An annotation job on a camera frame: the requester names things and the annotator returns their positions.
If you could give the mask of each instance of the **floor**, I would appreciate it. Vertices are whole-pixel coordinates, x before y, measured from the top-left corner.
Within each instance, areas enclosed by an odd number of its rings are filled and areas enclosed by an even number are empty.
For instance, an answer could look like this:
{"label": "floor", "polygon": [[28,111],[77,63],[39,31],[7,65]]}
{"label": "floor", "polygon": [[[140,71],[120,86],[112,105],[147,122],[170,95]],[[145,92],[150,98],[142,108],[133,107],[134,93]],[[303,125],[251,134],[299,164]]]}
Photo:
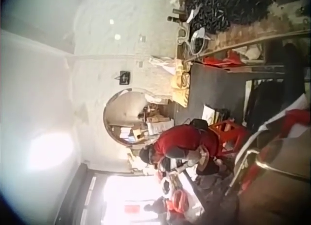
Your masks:
{"label": "floor", "polygon": [[191,68],[188,107],[175,106],[175,125],[201,118],[204,105],[230,110],[231,117],[242,122],[245,82],[250,79],[280,77],[270,73],[226,73],[194,64]]}

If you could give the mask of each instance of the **red stool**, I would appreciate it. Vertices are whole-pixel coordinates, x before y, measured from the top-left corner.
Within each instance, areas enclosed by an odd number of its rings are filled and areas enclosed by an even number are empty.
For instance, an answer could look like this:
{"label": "red stool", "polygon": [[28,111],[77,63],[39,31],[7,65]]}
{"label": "red stool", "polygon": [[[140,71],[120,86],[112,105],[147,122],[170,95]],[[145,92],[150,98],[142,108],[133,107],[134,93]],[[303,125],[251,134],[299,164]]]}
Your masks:
{"label": "red stool", "polygon": [[[219,149],[217,156],[224,156],[231,153],[236,153],[242,147],[242,142],[247,134],[247,130],[232,121],[222,121],[209,126],[219,139]],[[233,142],[233,149],[226,150],[224,144],[227,142]]]}

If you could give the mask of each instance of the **white cloth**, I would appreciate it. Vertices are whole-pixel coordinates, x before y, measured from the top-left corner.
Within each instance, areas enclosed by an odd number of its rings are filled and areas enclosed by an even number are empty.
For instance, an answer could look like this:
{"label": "white cloth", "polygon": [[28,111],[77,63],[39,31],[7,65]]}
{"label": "white cloth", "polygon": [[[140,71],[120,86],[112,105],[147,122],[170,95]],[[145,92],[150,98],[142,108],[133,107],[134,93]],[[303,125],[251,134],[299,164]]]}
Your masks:
{"label": "white cloth", "polygon": [[[239,153],[237,154],[237,157],[235,159],[235,164],[237,164],[237,162],[240,160],[240,158],[243,156],[244,152],[248,149],[249,145],[258,137],[258,135],[264,131],[264,130],[268,130],[267,128],[267,124],[276,121],[282,117],[285,116],[285,112],[289,111],[289,110],[293,110],[293,109],[307,109],[309,108],[309,103],[308,103],[308,99],[306,97],[306,94],[302,94],[295,102],[293,102],[290,106],[288,106],[287,108],[285,108],[283,111],[281,111],[280,113],[276,114],[274,117],[272,117],[271,119],[269,119],[268,121],[266,121],[262,126],[259,127],[258,131],[256,133],[254,133],[248,140],[247,142],[244,144],[244,146],[241,148],[241,150],[239,151]],[[305,132],[307,130],[306,126],[303,125],[294,125],[291,130],[290,133],[288,135],[289,138],[296,138],[298,136],[300,136],[303,132]]]}

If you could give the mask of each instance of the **ceiling light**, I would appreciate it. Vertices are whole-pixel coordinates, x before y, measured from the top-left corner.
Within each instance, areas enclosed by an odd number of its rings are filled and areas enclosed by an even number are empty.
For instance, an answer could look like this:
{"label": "ceiling light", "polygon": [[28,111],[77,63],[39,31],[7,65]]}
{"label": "ceiling light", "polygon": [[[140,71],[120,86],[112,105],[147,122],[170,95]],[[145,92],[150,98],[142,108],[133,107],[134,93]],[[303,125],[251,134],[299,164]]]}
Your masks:
{"label": "ceiling light", "polygon": [[73,151],[73,141],[66,133],[42,135],[30,147],[29,168],[40,171],[64,162]]}
{"label": "ceiling light", "polygon": [[120,40],[120,39],[121,39],[121,35],[115,34],[115,40]]}

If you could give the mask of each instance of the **hand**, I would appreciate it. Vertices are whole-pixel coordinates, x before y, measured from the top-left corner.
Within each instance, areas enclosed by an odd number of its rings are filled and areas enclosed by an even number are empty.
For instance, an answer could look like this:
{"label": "hand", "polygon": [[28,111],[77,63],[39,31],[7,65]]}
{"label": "hand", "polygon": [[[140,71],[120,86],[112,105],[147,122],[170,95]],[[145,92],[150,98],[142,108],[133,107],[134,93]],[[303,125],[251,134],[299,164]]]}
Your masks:
{"label": "hand", "polygon": [[174,170],[170,171],[169,175],[178,175],[177,169],[174,169]]}

